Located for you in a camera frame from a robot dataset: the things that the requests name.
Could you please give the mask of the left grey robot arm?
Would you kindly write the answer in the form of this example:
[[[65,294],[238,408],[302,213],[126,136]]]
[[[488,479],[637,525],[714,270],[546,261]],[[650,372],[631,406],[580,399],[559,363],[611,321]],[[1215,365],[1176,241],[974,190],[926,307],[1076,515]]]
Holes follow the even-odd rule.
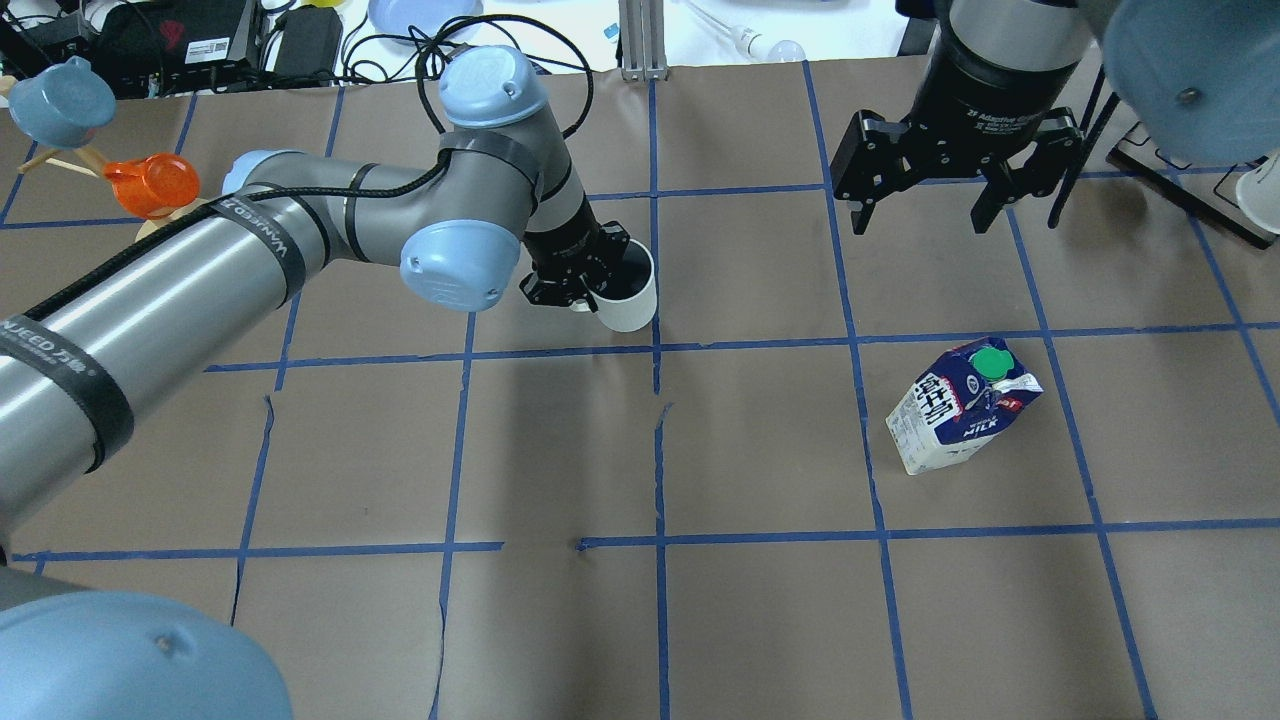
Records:
[[[644,245],[588,201],[532,61],[463,50],[428,170],[296,150],[238,158],[220,196],[3,319],[3,534],[99,470],[177,386],[330,263],[393,266],[460,313],[498,304],[522,255],[532,305],[616,332],[657,311]],[[156,594],[3,569],[5,719],[289,719],[244,633]]]

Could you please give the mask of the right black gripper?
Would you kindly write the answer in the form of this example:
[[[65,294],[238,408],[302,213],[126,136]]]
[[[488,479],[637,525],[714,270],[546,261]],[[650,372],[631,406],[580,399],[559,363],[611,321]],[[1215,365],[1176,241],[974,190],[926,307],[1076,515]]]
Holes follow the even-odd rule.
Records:
[[[943,31],[908,114],[860,110],[844,132],[829,173],[852,233],[865,234],[882,200],[927,179],[986,178],[970,210],[979,234],[1019,199],[1051,195],[1083,159],[1075,117],[1056,106],[1078,63],[1011,68]]]

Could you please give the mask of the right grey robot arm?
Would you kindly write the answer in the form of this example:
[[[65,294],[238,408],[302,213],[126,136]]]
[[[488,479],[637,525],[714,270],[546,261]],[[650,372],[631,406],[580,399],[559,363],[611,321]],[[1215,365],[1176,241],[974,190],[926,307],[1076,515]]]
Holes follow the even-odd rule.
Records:
[[[1156,147],[1192,164],[1253,161],[1236,206],[1277,236],[1275,1],[899,1],[923,24],[925,74],[896,122],[855,113],[829,164],[832,195],[865,233],[883,199],[980,177],[983,233],[1025,196],[1068,200],[1121,105]]]

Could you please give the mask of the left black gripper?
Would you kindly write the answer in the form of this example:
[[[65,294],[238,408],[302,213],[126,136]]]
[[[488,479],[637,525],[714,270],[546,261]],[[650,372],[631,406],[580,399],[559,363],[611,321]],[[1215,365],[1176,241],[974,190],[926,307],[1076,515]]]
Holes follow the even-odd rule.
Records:
[[[602,224],[590,201],[582,199],[568,220],[524,234],[532,272],[521,281],[521,293],[531,305],[544,307],[590,307],[590,292],[623,299],[630,287],[625,270],[628,243],[630,234],[618,222]]]

